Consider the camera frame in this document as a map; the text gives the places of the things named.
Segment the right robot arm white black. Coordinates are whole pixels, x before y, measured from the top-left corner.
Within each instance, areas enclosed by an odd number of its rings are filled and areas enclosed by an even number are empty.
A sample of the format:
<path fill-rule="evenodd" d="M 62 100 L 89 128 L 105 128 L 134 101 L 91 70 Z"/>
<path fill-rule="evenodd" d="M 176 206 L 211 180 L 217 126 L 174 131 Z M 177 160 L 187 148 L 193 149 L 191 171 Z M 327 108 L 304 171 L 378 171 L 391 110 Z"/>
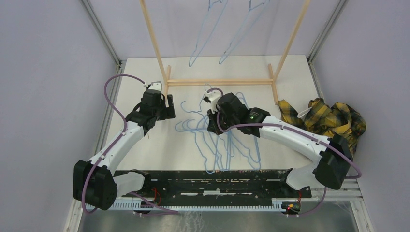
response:
<path fill-rule="evenodd" d="M 305 157 L 311 163 L 286 171 L 283 182 L 294 190 L 313 184 L 338 190 L 347 178 L 353 164 L 347 141 L 340 135 L 330 138 L 310 133 L 284 122 L 268 111 L 247 108 L 233 93 L 222 94 L 218 90 L 205 92 L 204 101 L 211 105 L 207 111 L 207 131 L 216 135 L 238 129 L 243 134 L 275 141 Z"/>

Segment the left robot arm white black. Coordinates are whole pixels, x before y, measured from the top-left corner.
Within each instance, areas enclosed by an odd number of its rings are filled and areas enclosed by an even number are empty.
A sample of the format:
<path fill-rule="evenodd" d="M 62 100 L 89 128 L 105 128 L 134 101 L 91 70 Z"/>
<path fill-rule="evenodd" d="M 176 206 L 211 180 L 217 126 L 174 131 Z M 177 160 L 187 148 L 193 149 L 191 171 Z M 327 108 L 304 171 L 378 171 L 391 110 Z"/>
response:
<path fill-rule="evenodd" d="M 79 160 L 73 168 L 73 197 L 83 208 L 108 210 L 117 197 L 144 189 L 148 175 L 132 170 L 115 172 L 131 150 L 157 121 L 175 118 L 173 95 L 147 89 L 135 108 L 125 117 L 124 127 L 115 139 L 88 161 Z"/>

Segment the yellow black plaid shirt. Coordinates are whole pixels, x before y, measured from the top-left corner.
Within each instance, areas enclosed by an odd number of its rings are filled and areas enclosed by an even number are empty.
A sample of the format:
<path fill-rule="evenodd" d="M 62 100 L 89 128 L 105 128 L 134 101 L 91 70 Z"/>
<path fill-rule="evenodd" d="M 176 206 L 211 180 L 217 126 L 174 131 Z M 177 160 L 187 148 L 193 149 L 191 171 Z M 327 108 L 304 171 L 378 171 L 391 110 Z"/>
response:
<path fill-rule="evenodd" d="M 359 137 L 366 131 L 366 122 L 359 112 L 348 104 L 336 102 L 329 106 L 323 98 L 310 100 L 304 118 L 286 100 L 280 100 L 278 107 L 281 120 L 306 131 L 330 138 L 338 134 L 347 140 L 349 149 L 355 154 Z"/>

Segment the wooden hanger rack frame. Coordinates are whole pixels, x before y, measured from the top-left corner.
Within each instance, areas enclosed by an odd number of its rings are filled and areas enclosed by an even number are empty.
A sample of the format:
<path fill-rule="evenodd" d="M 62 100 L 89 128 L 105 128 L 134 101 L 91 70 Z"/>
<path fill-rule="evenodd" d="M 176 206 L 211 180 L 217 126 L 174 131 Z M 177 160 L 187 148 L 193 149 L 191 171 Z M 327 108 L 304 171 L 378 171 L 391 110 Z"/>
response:
<path fill-rule="evenodd" d="M 281 58 L 279 60 L 279 63 L 276 69 L 275 70 L 273 69 L 271 63 L 267 65 L 269 77 L 265 79 L 255 79 L 255 78 L 253 79 L 240 79 L 240 78 L 236 78 L 236 79 L 175 79 L 175 80 L 171 79 L 170 74 L 171 74 L 172 67 L 170 65 L 167 66 L 166 68 L 164 67 L 162 57 L 160 54 L 160 50 L 159 50 L 159 46 L 156 40 L 155 32 L 153 29 L 153 25 L 152 25 L 152 22 L 151 22 L 151 19 L 150 19 L 148 10 L 147 10 L 146 2 L 144 0 L 141 0 L 140 6 L 141 6 L 142 13 L 143 13 L 143 16 L 146 22 L 146 26 L 147 26 L 148 33 L 151 39 L 151 43 L 154 48 L 154 52 L 155 52 L 158 66 L 161 72 L 161 76 L 163 78 L 163 83 L 165 85 L 165 92 L 168 92 L 169 87 L 200 86 L 204 84 L 211 84 L 211 85 L 217 85 L 217 86 L 271 86 L 274 102 L 275 104 L 278 104 L 278 92 L 277 92 L 277 87 L 276 87 L 276 81 L 279 77 L 280 71 L 282 70 L 285 60 L 289 54 L 292 44 L 296 38 L 296 35 L 304 19 L 304 16 L 310 6 L 310 1 L 309 0 L 304 1 L 301 7 L 300 13 L 298 15 L 298 18 L 293 27 L 293 30 L 291 32 L 290 38 L 281 55 Z"/>

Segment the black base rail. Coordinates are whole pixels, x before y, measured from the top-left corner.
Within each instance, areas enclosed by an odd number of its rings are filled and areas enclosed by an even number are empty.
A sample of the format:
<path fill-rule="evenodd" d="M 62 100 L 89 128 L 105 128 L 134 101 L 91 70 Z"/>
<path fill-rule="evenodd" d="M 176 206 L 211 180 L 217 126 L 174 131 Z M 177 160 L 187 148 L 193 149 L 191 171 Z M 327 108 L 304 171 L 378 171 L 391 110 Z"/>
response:
<path fill-rule="evenodd" d="M 294 190 L 284 180 L 286 170 L 145 171 L 137 194 L 162 207 L 272 206 L 272 199 L 311 198 L 310 187 Z"/>

